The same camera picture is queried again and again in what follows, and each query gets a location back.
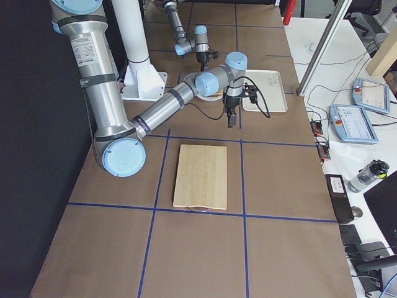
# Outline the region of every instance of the metal pole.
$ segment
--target metal pole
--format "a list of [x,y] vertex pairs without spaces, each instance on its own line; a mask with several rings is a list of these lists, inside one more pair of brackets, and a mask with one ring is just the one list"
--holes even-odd
[[337,2],[335,10],[328,21],[327,27],[324,30],[323,36],[321,37],[318,46],[314,51],[313,57],[310,60],[308,69],[306,70],[302,82],[299,85],[297,90],[299,96],[305,95],[305,91],[317,69],[318,63],[323,57],[325,50],[328,48],[329,43],[331,42],[337,28],[339,27],[339,23],[346,15],[351,2],[352,0],[339,0]]

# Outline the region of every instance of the white table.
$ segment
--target white table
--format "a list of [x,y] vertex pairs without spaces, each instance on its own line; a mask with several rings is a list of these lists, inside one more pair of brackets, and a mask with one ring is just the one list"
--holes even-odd
[[[326,19],[292,18],[290,24],[285,26],[285,32],[287,34],[288,43],[290,45],[290,50],[295,63],[295,70],[299,80],[302,79],[305,70],[308,67],[308,63],[310,62],[310,59],[313,55],[314,48],[318,44],[323,34],[327,21],[328,20]],[[359,37],[350,25],[349,21],[344,20],[340,24],[329,48],[326,50],[321,63],[345,62],[347,60],[357,58],[364,53],[366,53],[366,49]],[[337,93],[333,93],[324,88],[315,86],[323,85],[332,90],[351,88],[354,79],[359,73],[359,70],[362,68],[364,63],[367,64],[369,61],[370,56],[368,53],[366,53],[363,56],[363,59],[360,57],[359,59],[344,64],[319,65],[305,94],[306,106],[309,94],[312,90],[313,92],[310,96],[310,103],[321,107],[326,111],[328,111],[329,106],[332,103],[353,104],[351,91],[341,91],[335,99]],[[342,85],[356,65],[357,67],[353,74],[346,81],[345,85]],[[365,66],[362,68],[358,77],[371,79],[372,81],[380,83],[385,82],[382,77],[371,77],[365,70]],[[394,96],[392,94],[390,94],[390,96],[390,98],[395,101]],[[327,117],[325,112],[316,108],[313,109],[314,111],[319,112],[323,119]],[[367,114],[371,120],[371,123],[373,124],[382,124],[395,121],[373,112],[368,112]],[[397,117],[397,105],[391,105],[390,115]],[[397,124],[386,127],[374,127],[374,129],[379,138],[378,144],[346,144],[340,142],[333,129],[331,127],[328,129],[328,122],[323,121],[324,135],[328,138],[331,149],[331,160],[326,161],[323,165],[324,174],[340,174],[343,176],[346,184],[348,180],[357,174],[359,169],[362,169],[373,159],[387,162],[390,165],[390,174],[396,171]],[[381,241],[386,247],[388,247],[389,245],[387,244],[383,234],[378,228],[377,223],[373,219],[367,207],[363,195],[364,192],[365,191],[355,194],[348,191],[351,206],[360,207],[364,212],[363,217],[353,221],[351,224],[356,226],[363,243]],[[352,273],[354,273],[354,269],[352,269],[351,264],[350,268]],[[364,297],[364,289],[362,288],[358,278],[353,278],[353,281],[357,297]]]

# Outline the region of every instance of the red object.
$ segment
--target red object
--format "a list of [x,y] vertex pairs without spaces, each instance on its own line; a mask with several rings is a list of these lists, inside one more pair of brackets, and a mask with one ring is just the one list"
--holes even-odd
[[283,20],[284,25],[288,25],[290,23],[291,16],[293,10],[295,9],[296,4],[297,4],[297,0],[290,0],[290,2],[288,2],[287,11],[285,12],[285,16]]

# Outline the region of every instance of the office chair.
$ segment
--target office chair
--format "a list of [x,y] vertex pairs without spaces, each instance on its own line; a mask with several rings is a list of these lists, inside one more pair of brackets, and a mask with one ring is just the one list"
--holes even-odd
[[[338,0],[333,0],[334,5],[338,2]],[[352,13],[361,12],[367,16],[375,16],[380,12],[382,7],[382,0],[353,0],[347,10],[345,20],[349,20],[353,27],[356,27],[360,30],[363,30],[362,36],[366,36],[369,32],[369,29],[365,28],[363,25],[357,23],[356,17],[352,17]]]

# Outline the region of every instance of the bottle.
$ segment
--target bottle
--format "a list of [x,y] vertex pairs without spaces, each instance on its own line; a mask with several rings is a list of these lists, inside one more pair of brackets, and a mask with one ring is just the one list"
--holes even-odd
[[352,192],[360,192],[375,180],[386,178],[388,170],[387,163],[382,160],[373,160],[347,183],[347,188]]

